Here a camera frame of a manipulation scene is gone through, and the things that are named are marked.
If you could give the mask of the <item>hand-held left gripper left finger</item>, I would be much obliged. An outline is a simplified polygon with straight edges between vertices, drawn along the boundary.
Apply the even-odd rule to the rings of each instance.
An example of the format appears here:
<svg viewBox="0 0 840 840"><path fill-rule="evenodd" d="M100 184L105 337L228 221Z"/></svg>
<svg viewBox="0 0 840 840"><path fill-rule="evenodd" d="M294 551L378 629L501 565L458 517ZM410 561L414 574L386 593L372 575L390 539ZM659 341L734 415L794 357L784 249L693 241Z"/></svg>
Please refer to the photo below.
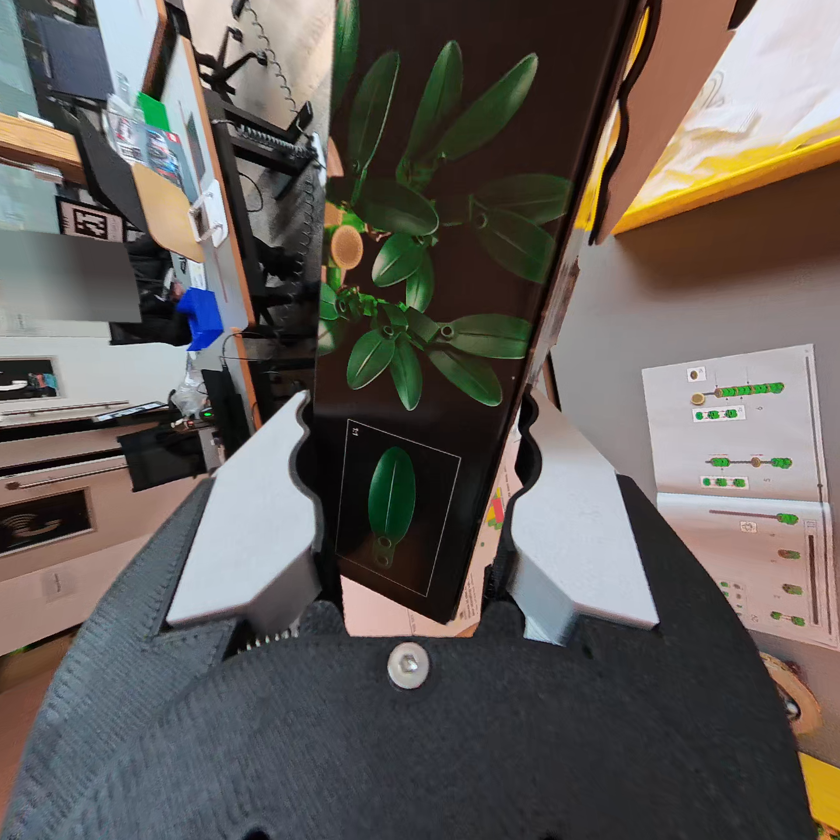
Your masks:
<svg viewBox="0 0 840 840"><path fill-rule="evenodd" d="M282 634L317 598L321 506L300 477L308 391L294 394L213 478L166 622L244 620Z"/></svg>

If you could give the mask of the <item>large yellow storage bin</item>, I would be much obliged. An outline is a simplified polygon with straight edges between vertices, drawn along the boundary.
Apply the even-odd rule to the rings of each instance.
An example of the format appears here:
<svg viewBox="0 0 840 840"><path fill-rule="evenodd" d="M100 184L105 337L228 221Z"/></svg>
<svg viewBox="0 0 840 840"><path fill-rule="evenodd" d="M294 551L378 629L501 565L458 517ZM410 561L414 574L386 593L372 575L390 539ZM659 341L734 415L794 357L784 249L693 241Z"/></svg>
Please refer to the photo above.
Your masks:
<svg viewBox="0 0 840 840"><path fill-rule="evenodd" d="M798 753L812 818L819 839L839 838L839 768Z"/></svg>

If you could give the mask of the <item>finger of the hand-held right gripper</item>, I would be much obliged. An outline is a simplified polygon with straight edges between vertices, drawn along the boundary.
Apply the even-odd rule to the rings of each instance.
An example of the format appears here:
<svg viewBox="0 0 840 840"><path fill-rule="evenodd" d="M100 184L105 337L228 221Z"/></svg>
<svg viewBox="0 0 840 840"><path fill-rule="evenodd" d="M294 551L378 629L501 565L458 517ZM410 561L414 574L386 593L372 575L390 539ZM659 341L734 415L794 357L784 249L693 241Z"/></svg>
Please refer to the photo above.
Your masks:
<svg viewBox="0 0 840 840"><path fill-rule="evenodd" d="M605 163L590 245L639 194L754 1L647 2L636 59L617 93L618 134Z"/></svg>

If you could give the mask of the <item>black toy set box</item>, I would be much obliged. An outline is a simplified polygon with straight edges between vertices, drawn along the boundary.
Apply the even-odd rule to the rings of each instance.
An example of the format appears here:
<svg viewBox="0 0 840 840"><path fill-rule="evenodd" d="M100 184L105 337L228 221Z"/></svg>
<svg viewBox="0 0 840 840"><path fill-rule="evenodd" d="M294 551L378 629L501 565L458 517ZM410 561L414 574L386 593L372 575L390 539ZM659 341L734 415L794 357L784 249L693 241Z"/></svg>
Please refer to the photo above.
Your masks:
<svg viewBox="0 0 840 840"><path fill-rule="evenodd" d="M456 614L596 148L660 2L337 2L313 397L325 552Z"/></svg>

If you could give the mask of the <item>printed instruction sheet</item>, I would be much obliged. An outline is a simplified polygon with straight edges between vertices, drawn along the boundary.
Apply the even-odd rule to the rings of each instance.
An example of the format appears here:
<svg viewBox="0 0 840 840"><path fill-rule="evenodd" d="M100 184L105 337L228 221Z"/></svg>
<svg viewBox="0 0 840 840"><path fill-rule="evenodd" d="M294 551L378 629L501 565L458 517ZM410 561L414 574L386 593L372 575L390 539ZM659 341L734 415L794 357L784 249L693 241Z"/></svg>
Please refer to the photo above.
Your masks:
<svg viewBox="0 0 840 840"><path fill-rule="evenodd" d="M519 441L509 442L491 488L483 518L480 522L476 546L455 619L457 637L473 635L480 622L482 605L489 585L491 570L500 545L510 499L522 488L516 470Z"/></svg>

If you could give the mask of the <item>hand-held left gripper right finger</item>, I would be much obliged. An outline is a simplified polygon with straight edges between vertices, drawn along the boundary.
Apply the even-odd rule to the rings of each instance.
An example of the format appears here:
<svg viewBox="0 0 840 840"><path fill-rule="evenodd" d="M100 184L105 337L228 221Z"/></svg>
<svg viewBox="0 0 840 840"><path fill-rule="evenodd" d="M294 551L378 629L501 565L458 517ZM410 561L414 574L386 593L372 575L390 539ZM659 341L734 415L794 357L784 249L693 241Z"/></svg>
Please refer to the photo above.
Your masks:
<svg viewBox="0 0 840 840"><path fill-rule="evenodd" d="M540 391L523 397L521 488L508 503L493 592L529 642L563 646L581 617L643 631L659 623L613 466Z"/></svg>

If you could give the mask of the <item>tan toy pot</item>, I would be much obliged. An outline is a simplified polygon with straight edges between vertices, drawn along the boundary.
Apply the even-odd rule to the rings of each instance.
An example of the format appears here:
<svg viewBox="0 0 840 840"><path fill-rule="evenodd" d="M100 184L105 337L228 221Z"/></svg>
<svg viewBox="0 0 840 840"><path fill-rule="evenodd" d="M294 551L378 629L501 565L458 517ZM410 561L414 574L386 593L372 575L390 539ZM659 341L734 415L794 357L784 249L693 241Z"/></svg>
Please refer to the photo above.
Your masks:
<svg viewBox="0 0 840 840"><path fill-rule="evenodd" d="M764 650L759 652L784 707L797 748L818 758L825 724L824 709L808 684L804 668L791 658Z"/></svg>

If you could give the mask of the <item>blue storage bin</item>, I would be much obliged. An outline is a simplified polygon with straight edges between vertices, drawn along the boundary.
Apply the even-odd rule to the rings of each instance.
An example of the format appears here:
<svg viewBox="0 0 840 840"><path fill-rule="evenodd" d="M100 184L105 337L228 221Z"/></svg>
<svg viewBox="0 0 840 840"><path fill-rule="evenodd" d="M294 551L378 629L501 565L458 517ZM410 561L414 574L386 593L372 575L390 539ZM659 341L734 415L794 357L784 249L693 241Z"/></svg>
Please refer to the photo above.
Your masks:
<svg viewBox="0 0 840 840"><path fill-rule="evenodd" d="M189 287L176 305L176 310L185 315L191 333L188 352L200 352L209 348L224 333L224 325L217 300L212 291Z"/></svg>

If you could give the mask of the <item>white instruction booklet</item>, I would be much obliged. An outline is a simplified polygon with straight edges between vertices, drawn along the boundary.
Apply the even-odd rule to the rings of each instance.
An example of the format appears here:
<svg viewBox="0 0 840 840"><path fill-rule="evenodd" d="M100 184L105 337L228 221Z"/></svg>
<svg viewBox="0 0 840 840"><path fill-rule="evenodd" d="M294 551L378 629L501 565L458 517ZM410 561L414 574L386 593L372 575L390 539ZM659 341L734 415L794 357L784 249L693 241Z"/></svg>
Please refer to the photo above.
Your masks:
<svg viewBox="0 0 840 840"><path fill-rule="evenodd" d="M748 630L838 649L811 343L642 371L660 514Z"/></svg>

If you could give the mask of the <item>grey desk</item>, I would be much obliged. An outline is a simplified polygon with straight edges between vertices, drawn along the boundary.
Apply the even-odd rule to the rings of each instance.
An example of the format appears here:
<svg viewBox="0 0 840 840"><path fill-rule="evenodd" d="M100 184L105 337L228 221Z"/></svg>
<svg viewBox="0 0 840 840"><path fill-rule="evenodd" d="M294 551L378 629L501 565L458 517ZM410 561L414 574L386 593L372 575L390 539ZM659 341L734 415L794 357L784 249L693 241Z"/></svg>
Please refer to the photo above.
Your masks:
<svg viewBox="0 0 840 840"><path fill-rule="evenodd" d="M838 164L586 248L553 352L563 411L655 501L642 369L814 345L838 551Z"/></svg>

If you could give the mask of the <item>white paper bag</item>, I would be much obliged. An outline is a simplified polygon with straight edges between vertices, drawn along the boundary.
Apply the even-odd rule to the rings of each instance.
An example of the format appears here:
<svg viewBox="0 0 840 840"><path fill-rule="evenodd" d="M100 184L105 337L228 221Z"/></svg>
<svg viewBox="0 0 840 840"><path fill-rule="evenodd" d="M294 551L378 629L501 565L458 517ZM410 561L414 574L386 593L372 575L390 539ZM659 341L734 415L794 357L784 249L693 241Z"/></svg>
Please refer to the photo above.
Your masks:
<svg viewBox="0 0 840 840"><path fill-rule="evenodd" d="M839 2L760 1L631 209L838 137Z"/></svg>

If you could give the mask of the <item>shallow yellow storage bin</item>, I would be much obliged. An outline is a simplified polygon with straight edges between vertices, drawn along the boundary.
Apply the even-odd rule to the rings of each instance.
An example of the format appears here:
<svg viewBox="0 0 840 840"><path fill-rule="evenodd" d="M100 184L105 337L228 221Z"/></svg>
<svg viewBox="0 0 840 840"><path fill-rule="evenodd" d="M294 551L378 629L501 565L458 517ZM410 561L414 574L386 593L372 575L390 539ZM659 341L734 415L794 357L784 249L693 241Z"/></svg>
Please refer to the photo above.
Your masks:
<svg viewBox="0 0 840 840"><path fill-rule="evenodd" d="M632 49L631 55L633 62L637 57L640 46L642 45L646 28L648 26L648 18L649 11L646 12L644 23L640 25L639 34L636 38L636 44ZM625 78L633 62L628 66ZM596 183L598 185L598 192L606 161L613 152L613 148L616 144L617 134L618 105L616 103L616 115L612 118L610 131L604 132L602 136L602 156L604 160L600 179ZM813 145L808 149L798 150L790 154L776 157L764 164L755 165L735 175L722 177L713 183L708 183L702 187L688 190L661 201L656 201L643 206L636 211L633 211L630 206L625 211L621 220L616 224L610 235L619 235L645 226L646 224L651 224L667 217L672 217L692 209L703 207L710 203L718 202L725 198L733 197L761 186L767 186L774 182L793 177L794 175L803 174L821 166L836 162L838 162L838 137L833 140L819 143L818 145ZM591 232L594 222L595 202L597 196L598 193L593 195L594 203L587 222L590 226Z"/></svg>

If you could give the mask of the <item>small marker sign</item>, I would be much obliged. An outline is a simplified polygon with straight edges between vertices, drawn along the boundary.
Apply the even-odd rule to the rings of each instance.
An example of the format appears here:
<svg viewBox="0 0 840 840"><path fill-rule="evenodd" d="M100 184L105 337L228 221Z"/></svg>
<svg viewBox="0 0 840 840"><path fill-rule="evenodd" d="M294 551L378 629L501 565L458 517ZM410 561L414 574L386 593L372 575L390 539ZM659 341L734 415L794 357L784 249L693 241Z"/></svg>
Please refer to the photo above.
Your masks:
<svg viewBox="0 0 840 840"><path fill-rule="evenodd" d="M117 213L63 196L56 196L56 212L59 232L63 235L125 242L125 221Z"/></svg>

